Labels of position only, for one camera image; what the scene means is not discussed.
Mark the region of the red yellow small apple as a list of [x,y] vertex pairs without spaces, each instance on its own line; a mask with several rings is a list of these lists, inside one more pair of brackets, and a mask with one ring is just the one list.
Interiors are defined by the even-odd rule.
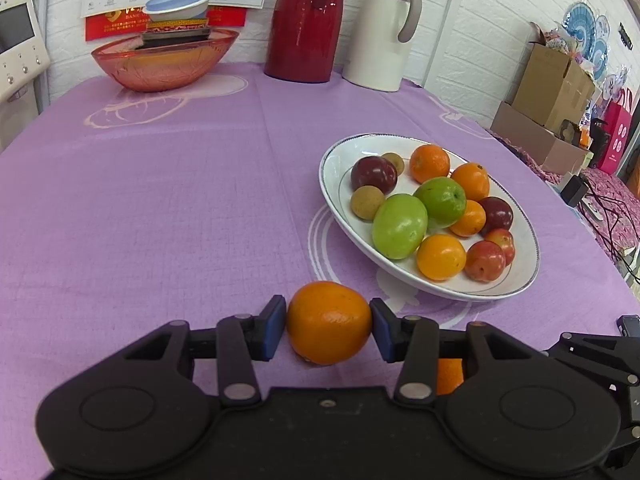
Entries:
[[506,266],[510,266],[516,255],[514,238],[511,232],[503,228],[492,229],[484,235],[484,239],[495,243],[501,248],[506,259]]

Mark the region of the large yellow-orange citrus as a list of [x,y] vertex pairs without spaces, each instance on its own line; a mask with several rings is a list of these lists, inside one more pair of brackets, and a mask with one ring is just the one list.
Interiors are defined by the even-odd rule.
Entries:
[[450,178],[463,188],[467,200],[479,202],[489,196],[490,180],[484,166],[466,162],[457,167]]

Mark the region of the green apple round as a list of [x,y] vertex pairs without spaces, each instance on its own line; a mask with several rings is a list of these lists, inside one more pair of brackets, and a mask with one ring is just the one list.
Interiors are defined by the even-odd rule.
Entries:
[[390,260],[405,259],[420,246],[427,226],[427,210],[418,198],[409,194],[392,195],[374,217],[373,247]]

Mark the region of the orange mandarin back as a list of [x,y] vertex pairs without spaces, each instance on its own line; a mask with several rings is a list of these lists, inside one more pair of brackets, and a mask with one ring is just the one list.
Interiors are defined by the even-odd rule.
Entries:
[[464,383],[462,359],[439,359],[436,394],[446,396]]

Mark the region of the blue lidded bowl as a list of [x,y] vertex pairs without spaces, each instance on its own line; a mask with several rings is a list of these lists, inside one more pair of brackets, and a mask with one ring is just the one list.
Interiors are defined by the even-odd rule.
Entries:
[[209,0],[149,0],[142,12],[152,22],[190,20],[201,18]]

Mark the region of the green oblong apple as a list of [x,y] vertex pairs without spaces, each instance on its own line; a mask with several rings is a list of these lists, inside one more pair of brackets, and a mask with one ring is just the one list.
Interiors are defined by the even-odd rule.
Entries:
[[464,213],[466,196],[463,188],[448,177],[438,177],[422,183],[413,193],[427,210],[431,232],[449,228]]

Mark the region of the dark patterned bowls stack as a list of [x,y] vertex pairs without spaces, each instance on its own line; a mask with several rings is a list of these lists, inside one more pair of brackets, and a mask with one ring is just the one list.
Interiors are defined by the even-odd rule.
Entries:
[[141,35],[142,44],[136,47],[136,50],[202,41],[209,36],[211,31],[212,28],[207,24],[206,18],[149,22],[145,32]]

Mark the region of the tan longan fruit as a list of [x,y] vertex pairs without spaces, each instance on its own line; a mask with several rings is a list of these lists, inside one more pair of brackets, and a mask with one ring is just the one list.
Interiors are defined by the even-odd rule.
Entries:
[[385,202],[385,194],[376,186],[363,185],[352,193],[350,209],[361,220],[372,221]]

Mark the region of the red thermos jug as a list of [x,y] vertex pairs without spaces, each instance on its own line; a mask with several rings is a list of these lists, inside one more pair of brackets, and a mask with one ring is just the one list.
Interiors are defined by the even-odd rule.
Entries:
[[303,84],[331,78],[343,0],[277,0],[264,72]]

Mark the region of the pink gift bag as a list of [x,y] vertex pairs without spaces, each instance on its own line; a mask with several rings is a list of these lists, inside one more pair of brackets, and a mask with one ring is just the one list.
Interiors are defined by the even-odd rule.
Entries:
[[606,108],[602,129],[610,135],[597,168],[606,174],[615,174],[622,160],[628,139],[634,95],[625,87]]

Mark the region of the dark red plum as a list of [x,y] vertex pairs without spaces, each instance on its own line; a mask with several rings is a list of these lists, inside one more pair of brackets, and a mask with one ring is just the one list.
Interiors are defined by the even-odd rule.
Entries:
[[485,211],[485,224],[480,230],[480,235],[485,236],[495,229],[509,231],[513,223],[513,211],[511,206],[502,198],[488,196],[480,200],[480,206]]
[[390,194],[397,183],[395,166],[382,156],[360,158],[350,172],[350,184],[354,191],[369,185],[378,188],[383,194]]

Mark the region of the yellow orange round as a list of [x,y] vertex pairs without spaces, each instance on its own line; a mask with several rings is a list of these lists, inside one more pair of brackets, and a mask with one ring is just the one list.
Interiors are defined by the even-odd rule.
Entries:
[[485,226],[486,212],[479,202],[467,200],[464,213],[457,222],[449,227],[454,235],[467,238],[478,234]]

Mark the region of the orange mandarin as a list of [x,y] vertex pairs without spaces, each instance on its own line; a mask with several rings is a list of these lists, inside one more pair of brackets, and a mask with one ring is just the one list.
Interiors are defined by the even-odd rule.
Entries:
[[446,396],[464,383],[462,359],[439,359],[436,394]]
[[433,178],[447,177],[449,171],[449,155],[438,145],[423,144],[413,151],[409,159],[409,174],[420,184]]

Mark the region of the yellow orange with stem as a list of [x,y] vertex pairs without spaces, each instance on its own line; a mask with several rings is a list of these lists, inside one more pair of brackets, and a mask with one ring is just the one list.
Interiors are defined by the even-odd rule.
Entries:
[[416,252],[416,265],[423,276],[434,282],[447,281],[466,265],[466,251],[457,238],[437,233],[428,236]]

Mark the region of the white thermos jug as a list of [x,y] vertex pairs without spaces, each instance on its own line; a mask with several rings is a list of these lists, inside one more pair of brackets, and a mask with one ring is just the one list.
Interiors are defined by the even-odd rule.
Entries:
[[421,13],[422,0],[363,0],[343,78],[363,88],[398,91]]

